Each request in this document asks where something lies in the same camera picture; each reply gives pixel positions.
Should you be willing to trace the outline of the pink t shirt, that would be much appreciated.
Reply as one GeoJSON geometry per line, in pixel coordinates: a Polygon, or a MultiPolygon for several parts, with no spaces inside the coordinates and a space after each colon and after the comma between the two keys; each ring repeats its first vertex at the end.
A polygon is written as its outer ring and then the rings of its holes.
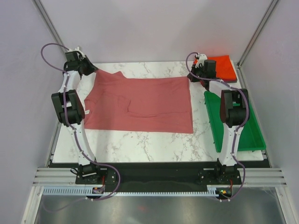
{"type": "Polygon", "coordinates": [[[187,77],[127,78],[99,70],[85,108],[86,129],[193,133],[187,77]]]}

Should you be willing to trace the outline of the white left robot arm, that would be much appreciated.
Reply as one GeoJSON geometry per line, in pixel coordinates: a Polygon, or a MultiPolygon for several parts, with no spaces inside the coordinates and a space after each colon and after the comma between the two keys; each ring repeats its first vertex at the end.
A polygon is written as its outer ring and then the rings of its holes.
{"type": "Polygon", "coordinates": [[[65,53],[67,61],[63,68],[63,84],[57,93],[51,95],[58,121],[63,124],[73,139],[78,154],[77,175],[91,183],[99,183],[103,173],[94,165],[95,156],[85,133],[85,110],[77,93],[82,76],[98,70],[86,55],[75,50],[65,53]]]}

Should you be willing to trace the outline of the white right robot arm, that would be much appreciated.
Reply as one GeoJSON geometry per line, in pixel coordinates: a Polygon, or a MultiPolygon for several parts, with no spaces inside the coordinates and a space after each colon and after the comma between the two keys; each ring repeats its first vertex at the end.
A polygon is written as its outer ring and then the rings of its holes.
{"type": "Polygon", "coordinates": [[[236,154],[243,127],[250,118],[249,97],[246,89],[232,87],[216,77],[216,61],[195,59],[188,78],[192,82],[200,82],[209,92],[221,99],[220,119],[223,123],[223,141],[218,158],[220,168],[214,171],[218,183],[226,183],[231,178],[228,169],[235,169],[236,154]]]}

